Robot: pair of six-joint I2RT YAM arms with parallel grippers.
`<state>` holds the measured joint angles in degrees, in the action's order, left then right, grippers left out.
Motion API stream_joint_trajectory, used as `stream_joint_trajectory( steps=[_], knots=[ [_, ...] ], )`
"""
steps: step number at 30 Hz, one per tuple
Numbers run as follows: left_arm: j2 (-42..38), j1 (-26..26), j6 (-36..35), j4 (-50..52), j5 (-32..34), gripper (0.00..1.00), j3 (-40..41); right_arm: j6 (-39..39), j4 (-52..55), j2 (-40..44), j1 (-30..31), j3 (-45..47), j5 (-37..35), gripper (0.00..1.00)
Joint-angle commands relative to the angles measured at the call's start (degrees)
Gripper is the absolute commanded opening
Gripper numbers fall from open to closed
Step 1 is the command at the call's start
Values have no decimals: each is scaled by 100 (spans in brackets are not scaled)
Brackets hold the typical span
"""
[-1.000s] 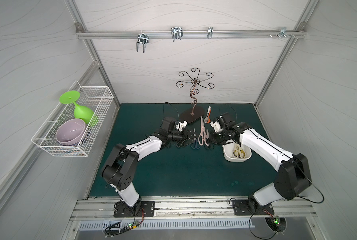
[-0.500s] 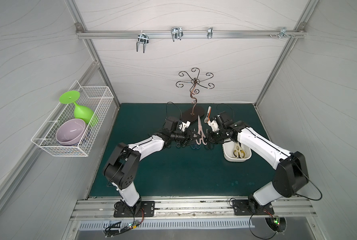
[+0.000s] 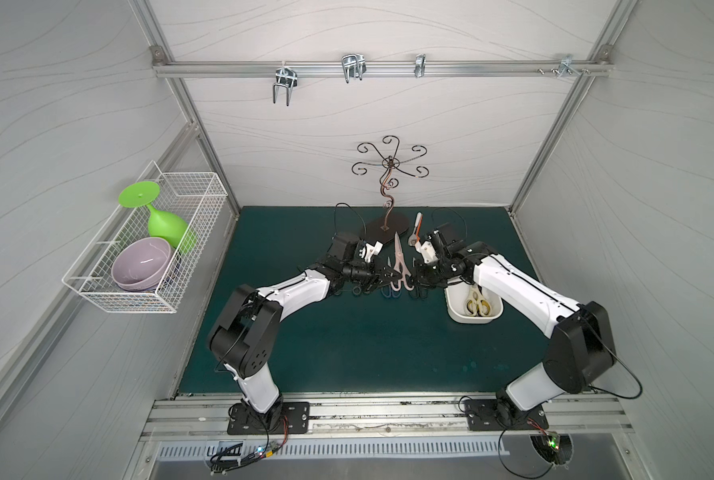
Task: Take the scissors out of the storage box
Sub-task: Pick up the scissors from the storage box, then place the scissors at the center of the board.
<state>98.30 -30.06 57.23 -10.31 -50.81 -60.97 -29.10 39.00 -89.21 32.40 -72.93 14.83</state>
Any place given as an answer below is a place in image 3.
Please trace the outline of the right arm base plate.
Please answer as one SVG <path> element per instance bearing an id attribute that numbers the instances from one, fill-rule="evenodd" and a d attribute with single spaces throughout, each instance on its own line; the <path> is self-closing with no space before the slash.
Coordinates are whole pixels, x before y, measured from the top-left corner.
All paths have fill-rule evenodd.
<path id="1" fill-rule="evenodd" d="M 548 431 L 549 423 L 541 406 L 523 411 L 508 399 L 475 399 L 464 396 L 457 405 L 469 431 Z"/>

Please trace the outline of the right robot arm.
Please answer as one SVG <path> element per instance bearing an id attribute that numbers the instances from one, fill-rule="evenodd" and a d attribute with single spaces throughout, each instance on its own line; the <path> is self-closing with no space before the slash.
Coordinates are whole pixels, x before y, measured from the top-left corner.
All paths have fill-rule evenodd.
<path id="1" fill-rule="evenodd" d="M 541 362 L 496 396 L 497 421 L 516 425 L 546 401 L 582 392 L 617 362 L 609 316 L 590 301 L 581 304 L 523 273 L 482 242 L 435 246 L 418 242 L 424 264 L 416 282 L 445 285 L 450 279 L 482 287 L 510 304 L 548 339 Z"/>

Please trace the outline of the beige scissors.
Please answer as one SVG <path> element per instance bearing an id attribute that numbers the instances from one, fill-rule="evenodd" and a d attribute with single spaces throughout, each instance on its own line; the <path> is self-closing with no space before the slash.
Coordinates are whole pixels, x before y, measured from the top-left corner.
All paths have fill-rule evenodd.
<path id="1" fill-rule="evenodd" d="M 491 312 L 491 305 L 477 285 L 469 287 L 464 307 L 469 316 L 487 317 Z"/>

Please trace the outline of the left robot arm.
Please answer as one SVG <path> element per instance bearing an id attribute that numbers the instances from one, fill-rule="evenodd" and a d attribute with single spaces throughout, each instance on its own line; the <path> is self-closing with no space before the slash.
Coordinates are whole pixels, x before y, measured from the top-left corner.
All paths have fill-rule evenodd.
<path id="1" fill-rule="evenodd" d="M 244 402 L 255 413 L 277 412 L 279 388 L 268 366 L 282 322 L 297 311 L 335 295 L 352 283 L 368 294 L 400 279 L 388 265 L 327 255 L 299 275 L 278 284 L 237 287 L 207 338 L 218 365 L 231 374 Z"/>

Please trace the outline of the blue handled scissors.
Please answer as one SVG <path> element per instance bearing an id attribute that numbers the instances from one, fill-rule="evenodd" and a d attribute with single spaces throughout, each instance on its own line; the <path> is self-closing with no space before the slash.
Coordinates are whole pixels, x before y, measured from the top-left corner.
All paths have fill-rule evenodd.
<path id="1" fill-rule="evenodd" d="M 390 300 L 399 299 L 402 295 L 401 290 L 394 290 L 390 286 L 381 287 L 380 293 L 385 299 L 390 299 Z"/>

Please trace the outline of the white storage box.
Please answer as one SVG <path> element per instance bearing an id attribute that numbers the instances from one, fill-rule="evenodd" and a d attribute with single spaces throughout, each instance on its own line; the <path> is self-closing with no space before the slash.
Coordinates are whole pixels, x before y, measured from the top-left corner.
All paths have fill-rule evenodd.
<path id="1" fill-rule="evenodd" d="M 449 317 L 460 324 L 487 324 L 504 310 L 498 295 L 476 284 L 451 282 L 444 294 Z"/>

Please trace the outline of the black handled scissors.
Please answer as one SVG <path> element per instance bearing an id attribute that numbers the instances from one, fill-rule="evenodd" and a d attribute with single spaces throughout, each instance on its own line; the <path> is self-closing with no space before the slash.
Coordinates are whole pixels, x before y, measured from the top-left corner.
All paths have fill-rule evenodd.
<path id="1" fill-rule="evenodd" d="M 415 286 L 408 291 L 408 295 L 413 300 L 425 300 L 429 296 L 429 290 L 422 286 Z"/>

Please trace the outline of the pink scissors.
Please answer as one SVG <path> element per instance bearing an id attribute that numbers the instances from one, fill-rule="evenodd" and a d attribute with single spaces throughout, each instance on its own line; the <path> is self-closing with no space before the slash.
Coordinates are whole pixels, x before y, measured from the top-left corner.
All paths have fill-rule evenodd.
<path id="1" fill-rule="evenodd" d="M 396 272 L 393 280 L 390 282 L 390 288 L 393 291 L 413 291 L 415 289 L 414 285 L 412 284 L 411 272 L 405 263 L 404 252 L 402 249 L 399 234 L 397 232 L 394 233 L 393 270 Z"/>

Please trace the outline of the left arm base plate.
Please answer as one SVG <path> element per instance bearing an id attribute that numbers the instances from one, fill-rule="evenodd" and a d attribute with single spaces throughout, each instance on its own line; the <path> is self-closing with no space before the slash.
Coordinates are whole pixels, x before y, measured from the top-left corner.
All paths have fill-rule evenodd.
<path id="1" fill-rule="evenodd" d="M 300 435 L 308 432 L 309 402 L 277 401 L 266 413 L 259 413 L 245 402 L 233 404 L 228 410 L 226 433 L 239 435 Z"/>

